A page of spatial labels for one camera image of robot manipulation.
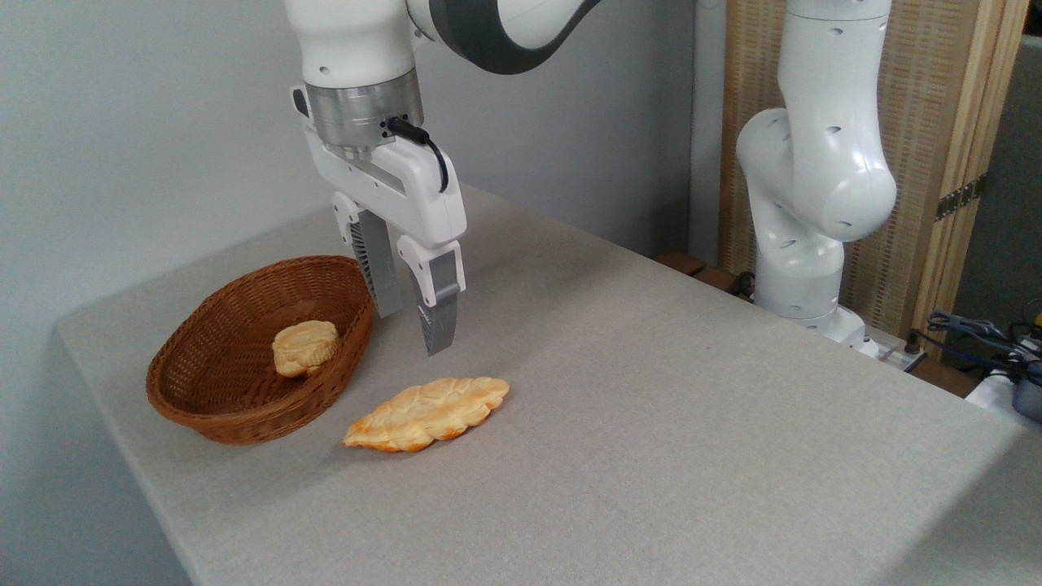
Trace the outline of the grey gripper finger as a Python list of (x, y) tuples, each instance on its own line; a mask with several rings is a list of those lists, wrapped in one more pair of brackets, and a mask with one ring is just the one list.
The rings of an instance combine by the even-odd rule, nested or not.
[(401, 289), (384, 219), (341, 192), (332, 196), (332, 205), (338, 230), (359, 264), (377, 313), (387, 317), (401, 311)]
[(412, 271), (414, 298), (427, 353), (442, 352), (453, 345), (458, 293), (466, 289), (458, 242), (430, 249), (410, 236), (401, 236), (397, 249)]

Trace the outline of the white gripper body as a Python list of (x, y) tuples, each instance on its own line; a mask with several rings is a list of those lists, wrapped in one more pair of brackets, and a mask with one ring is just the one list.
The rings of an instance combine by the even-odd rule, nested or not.
[(426, 248), (466, 231), (451, 160), (387, 126), (422, 123), (417, 86), (297, 86), (291, 96), (317, 171), (334, 189)]

